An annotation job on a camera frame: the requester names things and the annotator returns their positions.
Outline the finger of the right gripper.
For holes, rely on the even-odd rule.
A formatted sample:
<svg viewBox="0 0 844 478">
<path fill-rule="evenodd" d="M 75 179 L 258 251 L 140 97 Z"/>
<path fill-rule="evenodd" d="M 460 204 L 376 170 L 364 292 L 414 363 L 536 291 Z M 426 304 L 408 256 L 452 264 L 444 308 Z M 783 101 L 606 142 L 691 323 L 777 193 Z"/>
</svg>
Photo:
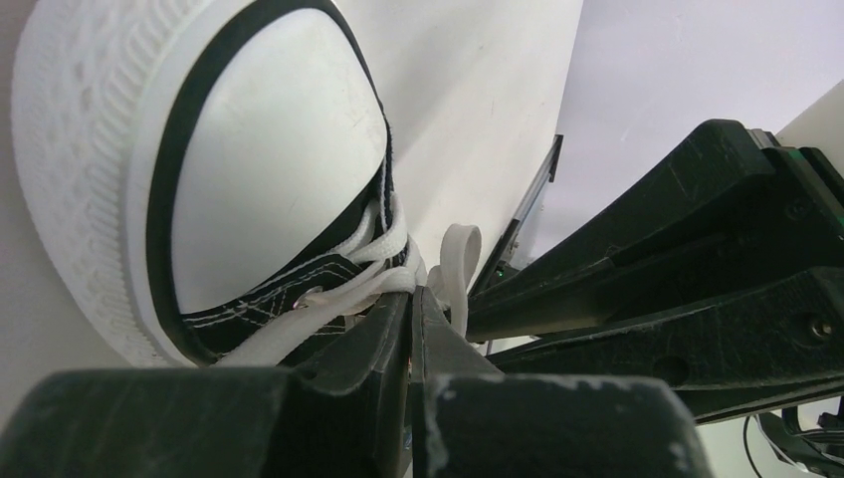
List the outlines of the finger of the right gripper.
<svg viewBox="0 0 844 478">
<path fill-rule="evenodd" d="M 470 302 L 482 342 L 599 327 L 843 264 L 843 179 L 815 146 L 698 125 L 614 202 Z"/>
<path fill-rule="evenodd" d="M 843 392 L 843 271 L 553 334 L 491 361 L 505 373 L 660 378 L 699 422 L 829 398 Z"/>
</svg>

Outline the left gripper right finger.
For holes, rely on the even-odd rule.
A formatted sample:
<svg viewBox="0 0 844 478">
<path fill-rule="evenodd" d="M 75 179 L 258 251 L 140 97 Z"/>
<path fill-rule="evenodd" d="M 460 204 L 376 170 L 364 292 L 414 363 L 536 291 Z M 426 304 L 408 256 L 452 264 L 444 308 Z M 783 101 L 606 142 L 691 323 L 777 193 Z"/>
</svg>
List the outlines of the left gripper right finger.
<svg viewBox="0 0 844 478">
<path fill-rule="evenodd" d="M 658 379 L 506 374 L 412 297 L 417 477 L 708 477 L 693 417 Z"/>
</svg>

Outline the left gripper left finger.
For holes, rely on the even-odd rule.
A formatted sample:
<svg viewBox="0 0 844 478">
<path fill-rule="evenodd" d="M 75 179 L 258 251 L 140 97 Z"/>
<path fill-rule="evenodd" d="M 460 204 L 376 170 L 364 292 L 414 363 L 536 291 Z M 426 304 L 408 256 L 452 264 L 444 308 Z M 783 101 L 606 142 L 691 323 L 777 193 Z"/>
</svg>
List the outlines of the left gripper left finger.
<svg viewBox="0 0 844 478">
<path fill-rule="evenodd" d="M 293 368 L 54 374 L 1 436 L 5 477 L 396 477 L 409 296 Z"/>
</svg>

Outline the white shoelace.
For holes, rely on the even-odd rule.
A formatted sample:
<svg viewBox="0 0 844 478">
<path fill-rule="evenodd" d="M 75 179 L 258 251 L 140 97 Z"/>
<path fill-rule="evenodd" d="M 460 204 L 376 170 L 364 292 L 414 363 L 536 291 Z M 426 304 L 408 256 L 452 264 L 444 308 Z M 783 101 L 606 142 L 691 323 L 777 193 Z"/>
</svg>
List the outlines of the white shoelace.
<svg viewBox="0 0 844 478">
<path fill-rule="evenodd" d="M 355 232 L 325 256 L 348 259 L 365 268 L 342 285 L 327 290 L 309 289 L 288 312 L 263 314 L 268 322 L 240 345 L 219 358 L 217 366 L 270 366 L 287 355 L 338 316 L 350 316 L 371 306 L 387 293 L 411 293 L 429 287 L 437 305 L 451 314 L 451 326 L 464 338 L 469 318 L 469 284 L 478 267 L 482 234 L 476 225 L 454 223 L 446 230 L 440 263 L 427 270 L 416 243 L 409 235 L 398 196 L 389 196 L 394 222 L 374 236 L 377 204 L 371 202 Z"/>
</svg>

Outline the black white canvas sneaker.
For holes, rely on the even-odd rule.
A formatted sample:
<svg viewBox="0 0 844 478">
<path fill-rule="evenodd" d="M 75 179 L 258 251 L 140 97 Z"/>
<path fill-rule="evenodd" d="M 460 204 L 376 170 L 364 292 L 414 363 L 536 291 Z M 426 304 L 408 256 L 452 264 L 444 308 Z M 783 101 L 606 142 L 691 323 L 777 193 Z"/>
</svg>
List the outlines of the black white canvas sneaker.
<svg viewBox="0 0 844 478">
<path fill-rule="evenodd" d="M 371 202 L 391 133 L 332 1 L 39 1 L 12 77 L 26 204 L 57 272 L 135 366 L 208 366 L 304 291 Z"/>
</svg>

